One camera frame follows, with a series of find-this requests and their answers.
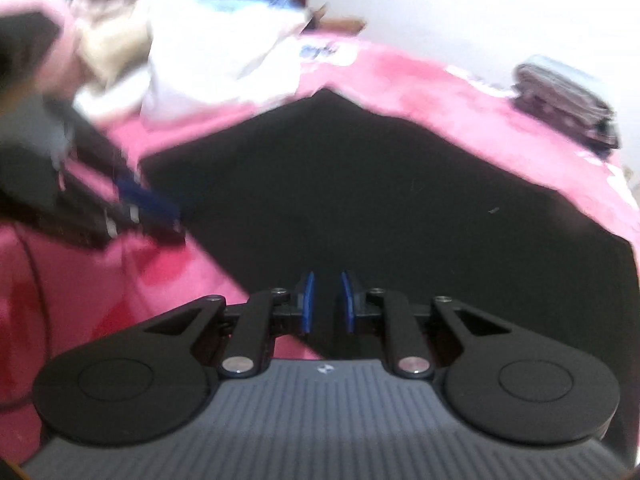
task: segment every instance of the white cloth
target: white cloth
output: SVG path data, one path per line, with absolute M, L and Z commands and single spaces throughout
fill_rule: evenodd
M 106 90 L 97 84 L 85 85 L 76 93 L 74 108 L 98 127 L 113 126 L 140 111 L 150 81 L 149 68 L 143 65 Z
M 152 83 L 143 119 L 174 121 L 230 103 L 259 105 L 295 94 L 304 9 L 215 10 L 198 0 L 153 0 Z

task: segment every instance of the red fabric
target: red fabric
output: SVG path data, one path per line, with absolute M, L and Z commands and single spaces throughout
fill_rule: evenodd
M 502 98 L 447 73 L 439 63 L 365 43 L 326 37 L 338 52 L 355 49 L 349 66 L 303 65 L 298 97 L 330 86 L 375 112 L 424 124 L 496 166 L 557 189 L 609 231 L 640 242 L 638 208 L 613 162 L 514 110 Z M 303 38 L 302 43 L 311 41 Z M 209 135 L 255 114 L 230 107 L 216 117 L 149 130 L 139 118 L 110 131 L 136 164 L 142 156 Z M 160 248 L 137 236 L 120 238 L 103 253 L 62 246 L 36 234 L 28 242 L 41 275 L 52 322 L 53 353 L 148 319 L 207 294 L 228 303 L 246 294 L 215 260 L 188 239 L 183 248 Z M 11 228 L 0 230 L 0 403 L 27 393 L 44 356 L 42 316 L 33 280 Z M 283 338 L 276 355 L 315 358 Z M 0 456 L 21 462 L 37 450 L 39 421 L 31 406 L 0 414 Z

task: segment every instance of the triangular cutout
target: triangular cutout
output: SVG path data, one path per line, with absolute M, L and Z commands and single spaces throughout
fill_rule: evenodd
M 145 332 L 151 332 L 152 334 L 163 335 L 180 335 L 187 330 L 187 327 L 198 317 L 200 308 L 192 308 L 186 312 L 181 312 L 169 319 L 164 319 L 157 324 L 147 328 Z
M 466 310 L 455 310 L 455 313 L 460 318 L 460 321 L 465 324 L 469 332 L 477 337 L 482 337 L 485 335 L 508 334 L 510 332 L 510 330 L 498 326 L 491 321 L 477 316 L 476 314 L 472 314 L 471 312 L 468 312 Z

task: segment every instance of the circular pad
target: circular pad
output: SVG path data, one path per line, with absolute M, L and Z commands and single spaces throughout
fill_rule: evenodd
M 601 361 L 522 332 L 476 338 L 449 367 L 444 393 L 479 430 L 536 446 L 602 436 L 620 398 Z
M 529 402 L 551 402 L 564 397 L 574 386 L 571 374 L 548 361 L 517 361 L 500 370 L 505 392 Z
M 93 399 L 118 402 L 142 395 L 153 380 L 153 371 L 144 363 L 107 359 L 85 368 L 78 377 L 78 386 Z
M 60 355 L 33 386 L 55 432 L 84 444 L 126 446 L 185 424 L 209 397 L 209 380 L 180 338 L 140 331 Z

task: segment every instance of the black cable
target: black cable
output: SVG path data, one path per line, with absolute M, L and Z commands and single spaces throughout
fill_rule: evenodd
M 27 240 L 24 238 L 24 235 L 21 234 L 21 229 L 14 224 L 14 232 L 15 237 L 20 242 L 22 249 L 24 251 L 24 255 L 27 257 L 27 262 L 29 264 L 29 268 L 31 271 L 31 275 L 33 277 L 33 283 L 36 286 L 36 291 L 38 293 L 38 303 L 40 305 L 40 314 L 42 316 L 42 322 L 44 324 L 44 364 L 49 362 L 52 357 L 52 344 L 51 344 L 51 317 L 49 315 L 49 307 L 47 305 L 47 300 L 44 295 L 44 288 L 42 286 L 42 280 L 40 279 L 40 273 L 38 272 L 38 267 L 36 266 L 35 258 L 33 257 L 33 252 L 31 251 L 31 247 L 27 243 Z M 11 400 L 10 402 L 0 402 L 0 413 L 12 412 L 26 406 L 31 402 L 31 392 L 20 397 L 19 399 Z

